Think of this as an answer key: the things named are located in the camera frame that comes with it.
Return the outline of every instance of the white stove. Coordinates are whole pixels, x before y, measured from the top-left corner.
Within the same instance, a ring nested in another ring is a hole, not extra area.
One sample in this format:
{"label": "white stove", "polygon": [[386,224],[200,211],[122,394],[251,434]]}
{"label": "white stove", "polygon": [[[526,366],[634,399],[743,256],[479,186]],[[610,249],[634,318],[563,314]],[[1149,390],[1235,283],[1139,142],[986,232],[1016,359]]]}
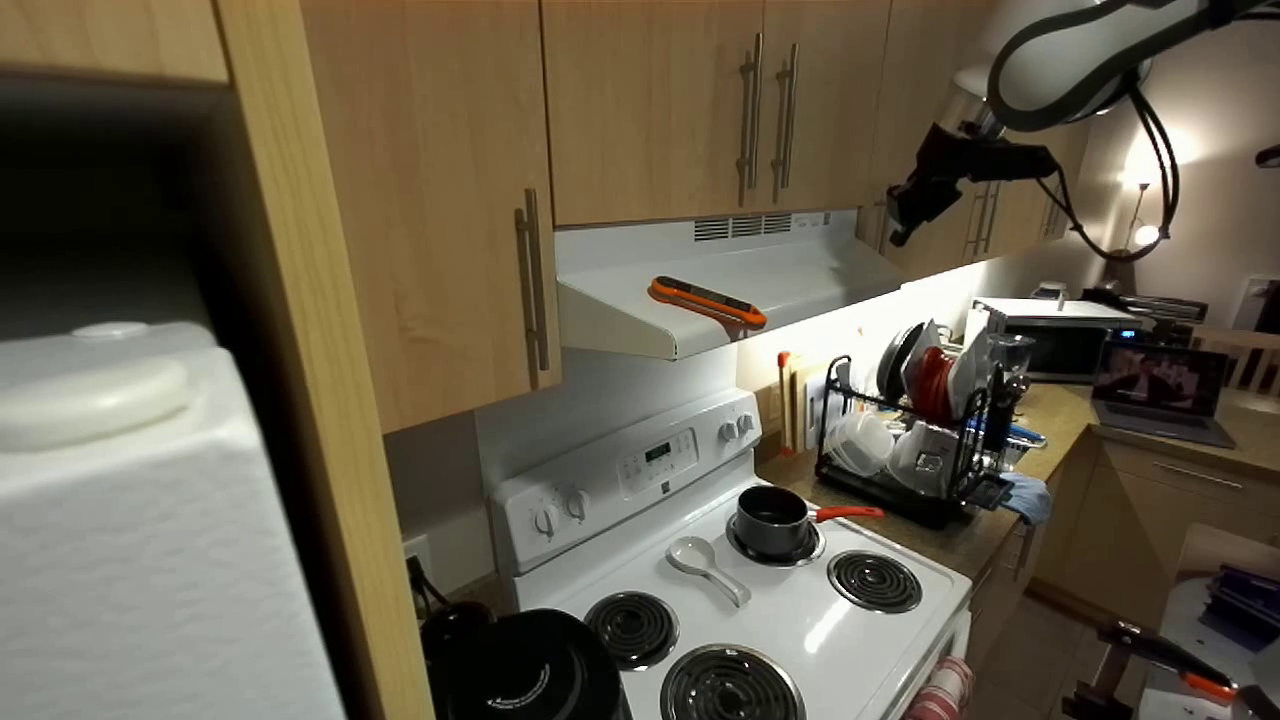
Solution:
{"label": "white stove", "polygon": [[[755,441],[755,399],[723,394],[498,479],[515,606],[589,619],[634,720],[900,718],[942,655],[965,655],[969,582],[842,521],[821,526],[806,562],[747,562],[723,526],[762,485]],[[668,562],[688,538],[743,599]]]}

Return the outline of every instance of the range hood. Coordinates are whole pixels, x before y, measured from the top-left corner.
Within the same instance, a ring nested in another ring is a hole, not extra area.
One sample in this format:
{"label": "range hood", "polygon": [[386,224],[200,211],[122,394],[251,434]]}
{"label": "range hood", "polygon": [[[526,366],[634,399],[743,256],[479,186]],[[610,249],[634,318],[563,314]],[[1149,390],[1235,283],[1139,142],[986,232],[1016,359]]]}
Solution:
{"label": "range hood", "polygon": [[853,241],[853,211],[790,217],[787,232],[697,241],[697,224],[555,232],[566,347],[682,359],[730,343],[723,324],[646,298],[656,276],[755,304],[785,329],[879,294],[900,276]]}

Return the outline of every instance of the microwave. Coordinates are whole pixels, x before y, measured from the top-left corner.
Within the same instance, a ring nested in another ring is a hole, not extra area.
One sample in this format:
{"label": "microwave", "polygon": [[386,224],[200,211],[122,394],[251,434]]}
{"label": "microwave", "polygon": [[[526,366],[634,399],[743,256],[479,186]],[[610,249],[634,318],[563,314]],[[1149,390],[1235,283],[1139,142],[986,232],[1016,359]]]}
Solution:
{"label": "microwave", "polygon": [[1091,384],[1104,343],[1139,329],[1139,318],[1091,302],[978,298],[969,309],[965,343],[970,343],[985,333],[1024,337],[1032,339],[1028,381]]}

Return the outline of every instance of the stove burner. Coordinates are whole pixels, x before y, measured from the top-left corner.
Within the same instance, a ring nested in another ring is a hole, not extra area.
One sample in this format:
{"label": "stove burner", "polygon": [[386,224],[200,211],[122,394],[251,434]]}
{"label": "stove burner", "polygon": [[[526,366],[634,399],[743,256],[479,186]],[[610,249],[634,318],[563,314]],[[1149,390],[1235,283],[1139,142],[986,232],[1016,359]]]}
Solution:
{"label": "stove burner", "polygon": [[743,648],[697,648],[662,675],[662,720],[805,720],[790,681]]}
{"label": "stove burner", "polygon": [[835,592],[872,611],[906,611],[919,606],[919,582],[886,556],[842,553],[826,565]]}
{"label": "stove burner", "polygon": [[668,606],[642,592],[603,598],[589,611],[589,630],[603,640],[616,670],[646,670],[677,644],[677,619]]}
{"label": "stove burner", "polygon": [[769,553],[769,550],[753,550],[747,541],[740,541],[740,533],[727,526],[727,546],[736,550],[736,553],[743,553],[747,562],[755,562],[755,565],[806,565],[806,562],[816,562],[821,556],[821,550],[823,550],[823,533],[816,533],[816,530],[806,530],[805,538],[800,538],[800,546],[790,546],[790,550],[785,550],[785,553]]}

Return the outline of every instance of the countertop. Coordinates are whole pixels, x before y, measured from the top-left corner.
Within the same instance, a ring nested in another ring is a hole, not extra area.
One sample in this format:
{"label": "countertop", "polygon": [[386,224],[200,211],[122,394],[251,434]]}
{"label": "countertop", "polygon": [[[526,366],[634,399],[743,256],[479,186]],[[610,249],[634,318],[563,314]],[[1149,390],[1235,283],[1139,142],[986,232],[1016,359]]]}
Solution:
{"label": "countertop", "polygon": [[[1016,467],[1046,485],[1066,477],[1065,465],[1073,460],[1073,450],[1081,450],[1086,437],[1155,450],[1179,460],[1217,460],[1227,467],[1251,467],[1251,474],[1275,477],[1280,485],[1280,399],[1248,399],[1248,397],[1221,399],[1217,422],[1235,441],[1235,450],[1205,450],[1205,446],[1104,434],[1095,428],[1086,390],[1081,384],[1032,384],[1016,415],[1046,441],[1046,450],[1024,451]],[[853,501],[811,479],[811,457],[759,457],[759,477],[806,501]],[[867,530],[965,577],[978,577],[994,556],[994,550],[1002,546],[1002,538],[1016,530],[1016,518],[974,513],[969,526],[957,526],[942,533],[884,518],[884,521],[867,521]]]}

